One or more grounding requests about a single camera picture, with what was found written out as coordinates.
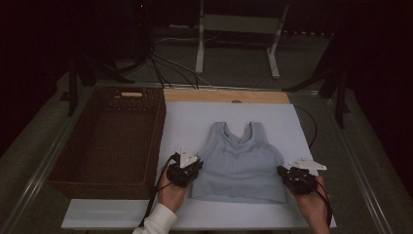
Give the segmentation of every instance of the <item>wooden board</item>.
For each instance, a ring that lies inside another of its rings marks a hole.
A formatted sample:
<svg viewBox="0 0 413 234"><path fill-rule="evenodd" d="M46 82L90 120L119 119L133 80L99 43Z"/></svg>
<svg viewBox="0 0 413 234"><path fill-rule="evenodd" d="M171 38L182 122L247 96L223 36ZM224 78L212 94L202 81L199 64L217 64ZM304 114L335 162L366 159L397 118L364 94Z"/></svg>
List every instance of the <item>wooden board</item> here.
<svg viewBox="0 0 413 234"><path fill-rule="evenodd" d="M290 104L283 92L164 89L165 100Z"/></svg>

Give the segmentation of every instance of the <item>hand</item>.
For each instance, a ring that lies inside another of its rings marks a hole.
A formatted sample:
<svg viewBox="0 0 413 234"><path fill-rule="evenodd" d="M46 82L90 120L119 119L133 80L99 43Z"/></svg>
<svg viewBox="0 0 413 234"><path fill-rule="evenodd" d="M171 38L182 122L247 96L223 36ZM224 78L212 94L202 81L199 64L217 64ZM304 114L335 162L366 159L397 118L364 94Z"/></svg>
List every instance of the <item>hand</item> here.
<svg viewBox="0 0 413 234"><path fill-rule="evenodd" d="M319 184L324 186L324 178L316 176ZM322 188L319 186L318 191L321 195L325 195ZM327 225L327 206L319 196L313 192L309 195L294 195L297 200L298 208L301 214L309 223L315 234L329 234L330 230Z"/></svg>
<svg viewBox="0 0 413 234"><path fill-rule="evenodd" d="M188 187L182 188L173 183L170 183L169 179L167 178L167 170L165 170L164 175L161 179L161 184L158 189L162 188L158 192L158 202L168 209L176 213L179 208L182 206L183 200L185 198L186 191Z"/></svg>

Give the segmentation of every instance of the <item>gray tank top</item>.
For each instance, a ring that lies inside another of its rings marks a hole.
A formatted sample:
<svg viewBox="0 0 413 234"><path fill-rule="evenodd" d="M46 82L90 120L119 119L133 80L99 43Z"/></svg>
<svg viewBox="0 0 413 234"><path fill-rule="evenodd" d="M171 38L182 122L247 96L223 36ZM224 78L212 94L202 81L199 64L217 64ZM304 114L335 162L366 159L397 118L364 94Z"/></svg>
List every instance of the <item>gray tank top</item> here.
<svg viewBox="0 0 413 234"><path fill-rule="evenodd" d="M232 203L285 203L277 166L283 157L268 143L262 123L250 122L242 137L225 122L212 125L206 146L198 153L204 161L194 180L191 197Z"/></svg>

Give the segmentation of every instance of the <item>white sleeve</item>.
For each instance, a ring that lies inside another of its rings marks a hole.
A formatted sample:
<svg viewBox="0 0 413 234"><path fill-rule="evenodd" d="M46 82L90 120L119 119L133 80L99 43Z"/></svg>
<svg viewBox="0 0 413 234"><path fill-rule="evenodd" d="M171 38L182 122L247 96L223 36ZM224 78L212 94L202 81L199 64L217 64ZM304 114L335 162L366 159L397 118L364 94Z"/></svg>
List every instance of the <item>white sleeve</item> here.
<svg viewBox="0 0 413 234"><path fill-rule="evenodd" d="M157 204L152 214L145 218L144 227L136 227L132 234L167 234L177 217L170 209Z"/></svg>

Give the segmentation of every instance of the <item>brown woven basket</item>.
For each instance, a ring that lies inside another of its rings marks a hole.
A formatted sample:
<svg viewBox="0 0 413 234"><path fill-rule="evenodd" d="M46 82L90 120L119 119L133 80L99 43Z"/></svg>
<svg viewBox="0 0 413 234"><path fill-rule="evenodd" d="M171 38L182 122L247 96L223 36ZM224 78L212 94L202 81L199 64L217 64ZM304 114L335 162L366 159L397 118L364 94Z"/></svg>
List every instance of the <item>brown woven basket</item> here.
<svg viewBox="0 0 413 234"><path fill-rule="evenodd" d="M150 199L165 116L162 89L96 87L48 183L68 198Z"/></svg>

